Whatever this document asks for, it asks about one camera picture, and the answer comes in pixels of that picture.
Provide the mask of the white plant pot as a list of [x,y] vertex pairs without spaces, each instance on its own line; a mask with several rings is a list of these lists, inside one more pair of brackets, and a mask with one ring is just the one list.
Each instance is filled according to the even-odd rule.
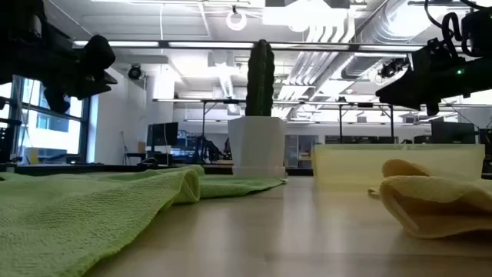
[[244,116],[229,121],[233,175],[283,179],[285,132],[285,123],[278,117]]

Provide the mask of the black computer monitor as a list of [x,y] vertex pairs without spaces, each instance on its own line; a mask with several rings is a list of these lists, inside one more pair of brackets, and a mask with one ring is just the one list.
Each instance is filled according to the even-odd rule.
[[432,122],[431,141],[434,144],[475,144],[473,124],[459,122]]
[[485,148],[482,178],[492,179],[492,129],[480,130],[480,144]]
[[159,123],[148,126],[147,146],[174,146],[178,141],[178,123]]

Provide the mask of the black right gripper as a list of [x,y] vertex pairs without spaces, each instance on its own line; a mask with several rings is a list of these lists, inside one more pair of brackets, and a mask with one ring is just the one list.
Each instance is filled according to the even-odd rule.
[[413,70],[375,95],[382,103],[413,110],[425,105],[435,115],[444,98],[468,98],[488,89],[492,89],[492,43],[474,48],[463,42],[457,47],[450,39],[434,38],[413,54]]

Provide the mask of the green cactus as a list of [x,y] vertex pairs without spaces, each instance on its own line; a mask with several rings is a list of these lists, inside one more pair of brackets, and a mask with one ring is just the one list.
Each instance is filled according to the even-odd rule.
[[246,116],[271,116],[274,94],[274,53],[264,39],[254,44],[248,60]]

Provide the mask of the lime green microfiber towel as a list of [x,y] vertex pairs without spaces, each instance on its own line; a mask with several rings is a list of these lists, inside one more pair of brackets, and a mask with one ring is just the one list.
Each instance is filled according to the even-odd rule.
[[0,173],[0,277],[80,277],[163,209],[200,199],[194,169],[33,177]]

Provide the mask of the yellow microfiber towel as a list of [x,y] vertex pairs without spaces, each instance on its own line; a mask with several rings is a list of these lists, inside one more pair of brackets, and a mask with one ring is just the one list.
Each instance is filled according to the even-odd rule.
[[433,169],[402,159],[387,160],[383,180],[369,188],[404,231],[419,239],[492,232],[492,180]]

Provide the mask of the yellow translucent basket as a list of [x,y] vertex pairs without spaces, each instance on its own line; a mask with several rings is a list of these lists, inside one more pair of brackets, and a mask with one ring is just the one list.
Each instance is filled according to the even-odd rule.
[[484,146],[475,144],[326,144],[314,147],[312,162],[318,189],[364,191],[380,185],[388,161],[476,180],[481,178],[484,157]]

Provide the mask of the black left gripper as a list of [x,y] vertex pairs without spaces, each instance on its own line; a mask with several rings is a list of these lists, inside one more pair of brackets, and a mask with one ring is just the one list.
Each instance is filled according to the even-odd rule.
[[67,97],[91,98],[109,92],[118,81],[106,70],[115,62],[115,53],[106,37],[94,35],[77,50],[71,39],[51,24],[43,28],[43,45],[51,56],[41,82],[49,108],[65,113],[71,107]]

